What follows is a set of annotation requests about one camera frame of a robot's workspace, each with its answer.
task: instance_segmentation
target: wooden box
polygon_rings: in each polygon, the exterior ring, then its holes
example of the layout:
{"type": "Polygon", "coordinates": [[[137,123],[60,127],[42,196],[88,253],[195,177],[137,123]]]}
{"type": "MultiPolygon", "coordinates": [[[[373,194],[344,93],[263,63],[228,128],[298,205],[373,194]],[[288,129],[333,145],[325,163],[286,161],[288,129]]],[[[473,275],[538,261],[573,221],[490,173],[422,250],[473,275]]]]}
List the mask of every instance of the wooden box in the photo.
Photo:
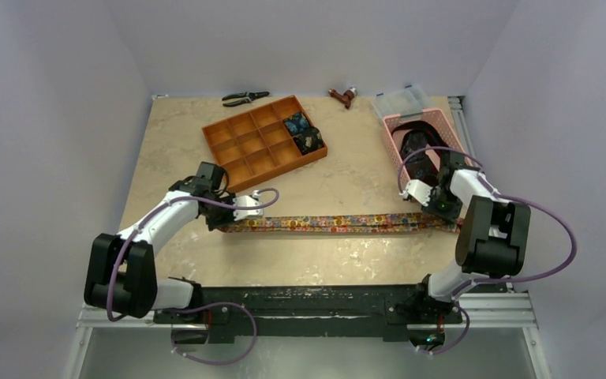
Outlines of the wooden box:
{"type": "Polygon", "coordinates": [[[203,128],[215,162],[229,173],[229,191],[246,190],[328,154],[326,145],[304,156],[298,150],[282,122],[297,112],[314,126],[296,96],[289,96],[203,128]]]}

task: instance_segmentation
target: beige tabletop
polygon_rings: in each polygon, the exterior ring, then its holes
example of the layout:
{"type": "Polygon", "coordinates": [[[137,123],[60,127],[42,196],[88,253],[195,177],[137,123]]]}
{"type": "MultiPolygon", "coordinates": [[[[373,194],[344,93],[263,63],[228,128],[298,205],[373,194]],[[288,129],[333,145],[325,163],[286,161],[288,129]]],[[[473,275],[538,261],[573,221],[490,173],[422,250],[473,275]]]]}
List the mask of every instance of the beige tabletop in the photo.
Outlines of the beige tabletop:
{"type": "MultiPolygon", "coordinates": [[[[161,201],[178,179],[212,162],[201,128],[273,98],[235,108],[216,98],[162,98],[152,105],[122,217],[122,228],[161,201]]],[[[452,120],[447,99],[433,98],[452,120]]],[[[331,97],[299,98],[321,130],[328,156],[255,187],[275,187],[267,216],[416,212],[398,196],[395,169],[380,140],[368,97],[352,109],[331,97]]],[[[264,195],[267,201],[270,194],[264,195]]],[[[183,227],[156,258],[159,277],[184,276],[204,286],[417,283],[454,256],[456,235],[209,232],[201,218],[183,227]]]]}

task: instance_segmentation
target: gray wall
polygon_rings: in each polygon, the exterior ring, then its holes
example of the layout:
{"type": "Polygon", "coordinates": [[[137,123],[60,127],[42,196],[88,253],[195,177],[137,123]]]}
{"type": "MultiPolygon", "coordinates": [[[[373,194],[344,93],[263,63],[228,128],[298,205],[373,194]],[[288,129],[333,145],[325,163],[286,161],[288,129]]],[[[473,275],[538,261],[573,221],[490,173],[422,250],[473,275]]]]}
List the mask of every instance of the gray wall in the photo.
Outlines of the gray wall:
{"type": "Polygon", "coordinates": [[[102,0],[0,1],[0,377],[60,377],[148,101],[102,0]]]}
{"type": "Polygon", "coordinates": [[[465,93],[518,0],[107,0],[156,93],[465,93]]]}
{"type": "MultiPolygon", "coordinates": [[[[578,259],[529,285],[557,377],[606,377],[606,1],[519,2],[470,88],[466,117],[504,193],[560,212],[578,259]]],[[[526,272],[563,261],[560,227],[534,217],[526,272]]]]}

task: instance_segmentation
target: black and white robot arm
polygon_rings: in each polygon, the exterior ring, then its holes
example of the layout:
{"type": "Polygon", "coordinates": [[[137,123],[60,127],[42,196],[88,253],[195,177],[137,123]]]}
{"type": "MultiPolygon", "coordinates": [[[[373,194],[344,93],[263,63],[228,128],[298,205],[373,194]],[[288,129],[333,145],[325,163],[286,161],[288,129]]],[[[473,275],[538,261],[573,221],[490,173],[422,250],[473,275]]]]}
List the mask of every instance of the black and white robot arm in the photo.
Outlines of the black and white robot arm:
{"type": "Polygon", "coordinates": [[[476,278],[514,276],[522,269],[530,223],[530,208],[504,200],[477,167],[466,164],[457,152],[441,155],[438,186],[410,181],[401,192],[414,198],[423,212],[455,223],[463,206],[465,219],[458,236],[454,260],[443,270],[427,276],[428,296],[453,302],[472,288],[459,287],[476,278]]]}
{"type": "Polygon", "coordinates": [[[249,217],[261,217],[260,191],[236,197],[220,193],[225,171],[202,163],[198,172],[173,184],[143,218],[116,235],[99,235],[92,244],[84,288],[87,304],[144,317],[150,310],[184,309],[193,305],[196,283],[184,278],[157,280],[155,257],[187,223],[203,215],[209,230],[249,217]],[[126,263],[124,272],[116,264],[126,263]]]}

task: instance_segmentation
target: pink basket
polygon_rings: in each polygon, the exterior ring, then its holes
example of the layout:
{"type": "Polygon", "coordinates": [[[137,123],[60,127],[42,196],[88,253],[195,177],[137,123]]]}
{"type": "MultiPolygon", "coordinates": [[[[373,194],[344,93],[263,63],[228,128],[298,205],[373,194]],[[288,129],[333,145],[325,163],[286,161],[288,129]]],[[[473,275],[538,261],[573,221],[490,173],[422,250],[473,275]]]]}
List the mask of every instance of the pink basket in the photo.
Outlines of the pink basket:
{"type": "MultiPolygon", "coordinates": [[[[443,140],[449,145],[450,148],[455,148],[457,150],[461,150],[465,152],[466,150],[461,146],[461,141],[458,139],[454,128],[451,127],[447,117],[440,108],[426,108],[424,112],[421,114],[420,118],[408,118],[407,122],[421,120],[426,121],[431,124],[443,140]]],[[[401,159],[401,155],[398,154],[398,148],[396,148],[396,143],[394,139],[391,138],[391,131],[396,127],[402,124],[401,115],[393,114],[391,116],[387,116],[382,120],[384,130],[382,132],[382,142],[384,143],[384,147],[387,148],[389,155],[391,156],[391,161],[394,163],[394,167],[396,170],[403,164],[403,160],[401,159]]],[[[440,169],[440,160],[437,158],[435,152],[427,152],[430,153],[429,156],[432,157],[432,162],[436,165],[436,168],[440,169]]],[[[402,174],[398,178],[401,183],[402,188],[405,188],[407,182],[410,181],[410,176],[407,173],[407,170],[403,170],[402,174]]]]}

